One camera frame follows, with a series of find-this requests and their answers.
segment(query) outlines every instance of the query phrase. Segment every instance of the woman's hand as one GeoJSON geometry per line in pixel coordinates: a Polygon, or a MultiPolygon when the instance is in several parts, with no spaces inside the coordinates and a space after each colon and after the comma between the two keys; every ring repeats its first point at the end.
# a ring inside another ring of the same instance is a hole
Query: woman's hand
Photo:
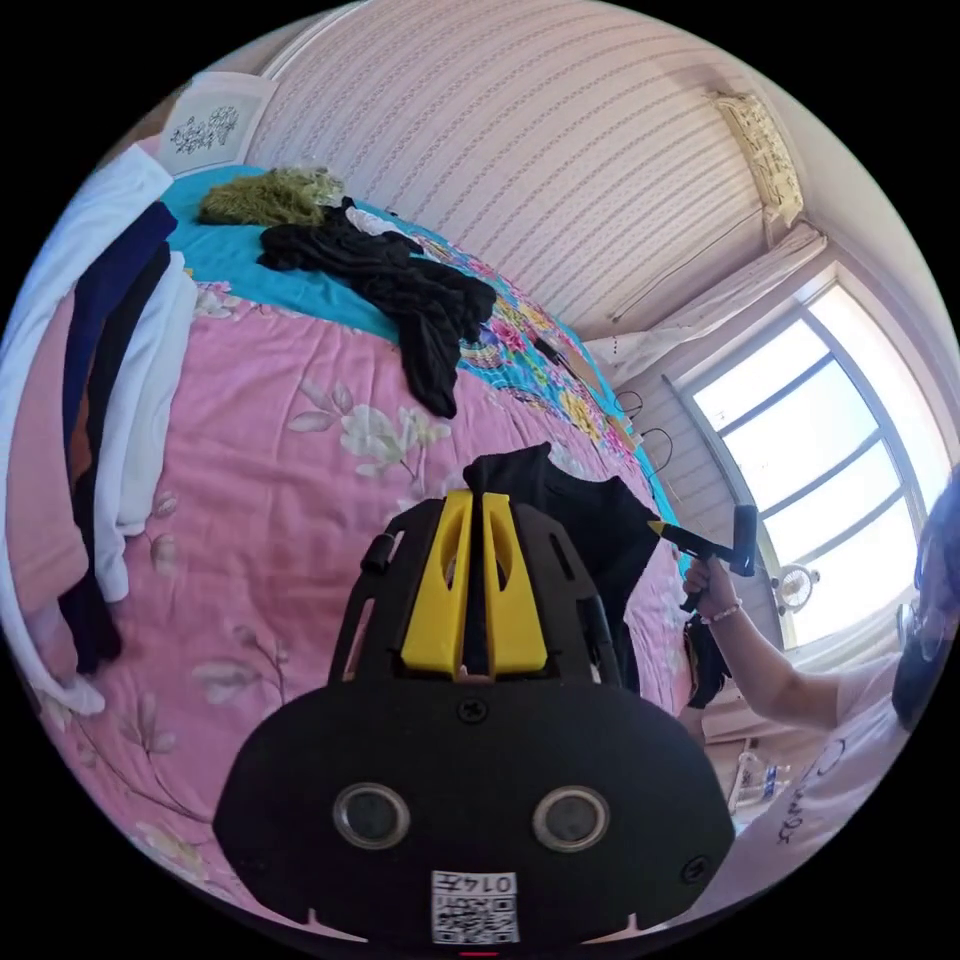
{"type": "Polygon", "coordinates": [[[711,557],[706,563],[697,559],[691,561],[683,589],[688,594],[702,591],[703,595],[697,604],[697,612],[702,617],[715,617],[737,604],[737,591],[733,588],[730,574],[716,557],[711,557]]]}

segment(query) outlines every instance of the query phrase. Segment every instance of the yellow plastic part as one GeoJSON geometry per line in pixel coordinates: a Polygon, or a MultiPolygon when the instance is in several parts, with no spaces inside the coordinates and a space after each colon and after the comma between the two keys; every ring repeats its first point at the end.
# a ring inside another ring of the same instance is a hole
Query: yellow plastic part
{"type": "Polygon", "coordinates": [[[517,539],[510,498],[483,495],[483,581],[487,606],[487,649],[490,675],[535,673],[547,662],[547,645],[517,539]],[[505,584],[500,589],[497,562],[505,584]]]}
{"type": "Polygon", "coordinates": [[[473,494],[447,494],[433,546],[423,570],[400,656],[410,670],[456,677],[463,653],[470,574],[470,527],[473,494]],[[453,577],[448,583],[448,571],[453,577]]]}

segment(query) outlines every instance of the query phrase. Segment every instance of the black garment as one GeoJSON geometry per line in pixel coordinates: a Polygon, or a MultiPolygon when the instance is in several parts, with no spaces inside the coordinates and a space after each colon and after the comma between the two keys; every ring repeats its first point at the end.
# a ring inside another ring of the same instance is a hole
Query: black garment
{"type": "Polygon", "coordinates": [[[328,208],[319,226],[264,230],[257,263],[271,270],[322,270],[372,303],[397,325],[410,392],[431,413],[452,419],[460,341],[479,338],[496,291],[446,264],[412,257],[423,248],[402,234],[373,237],[358,230],[346,216],[352,204],[346,198],[340,208],[328,208]]]}
{"type": "Polygon", "coordinates": [[[731,675],[730,668],[699,614],[694,614],[684,626],[683,642],[693,675],[693,693],[687,706],[703,710],[723,689],[726,678],[731,675]]]}
{"type": "Polygon", "coordinates": [[[87,439],[91,464],[73,492],[73,519],[80,528],[90,566],[83,579],[60,597],[60,611],[73,632],[77,671],[93,673],[103,660],[120,655],[123,642],[94,572],[93,493],[103,443],[103,423],[120,365],[151,294],[170,265],[170,245],[162,243],[103,324],[87,381],[87,439]]]}
{"type": "MultiPolygon", "coordinates": [[[[580,480],[555,467],[549,455],[550,444],[543,443],[479,457],[463,471],[463,479],[476,496],[505,493],[515,503],[527,503],[563,524],[603,601],[621,682],[636,692],[640,688],[636,657],[623,615],[659,542],[647,521],[660,518],[619,477],[598,483],[580,480]]],[[[470,611],[464,663],[471,672],[486,669],[479,627],[483,622],[482,610],[470,611]]]]}

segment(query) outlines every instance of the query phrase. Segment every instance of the black device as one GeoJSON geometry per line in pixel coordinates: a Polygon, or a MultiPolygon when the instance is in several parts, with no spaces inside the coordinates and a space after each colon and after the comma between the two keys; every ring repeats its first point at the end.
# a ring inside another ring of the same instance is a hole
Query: black device
{"type": "Polygon", "coordinates": [[[328,685],[250,735],[213,829],[275,913],[451,955],[577,944],[631,914],[655,926],[734,837],[703,749],[620,687],[563,527],[465,491],[373,542],[328,685]],[[463,682],[474,563],[490,676],[463,682]]]}
{"type": "MultiPolygon", "coordinates": [[[[683,527],[662,520],[649,521],[650,527],[664,540],[669,540],[682,553],[698,560],[719,557],[726,561],[730,570],[741,577],[752,577],[756,573],[757,523],[759,514],[752,504],[738,504],[733,508],[733,546],[724,547],[705,537],[700,537],[683,527]]],[[[685,613],[693,613],[700,602],[700,594],[690,594],[680,608],[685,613]]]]}

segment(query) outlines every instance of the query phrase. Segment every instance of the pink bedspread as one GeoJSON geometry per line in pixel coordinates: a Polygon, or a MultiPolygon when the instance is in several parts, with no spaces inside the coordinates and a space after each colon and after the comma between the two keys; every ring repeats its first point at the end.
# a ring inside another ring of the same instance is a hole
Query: pink bedspread
{"type": "MultiPolygon", "coordinates": [[[[411,398],[398,350],[335,323],[204,287],[146,533],[128,542],[121,658],[95,717],[47,701],[44,722],[117,827],[166,868],[251,911],[210,828],[231,762],[271,711],[326,682],[370,540],[424,497],[462,486],[477,456],[550,440],[587,479],[637,462],[461,373],[452,422],[411,398]]],[[[626,621],[643,695],[676,714],[690,673],[680,580],[662,543],[626,621]]],[[[318,931],[330,933],[324,928],[318,931]]]]}

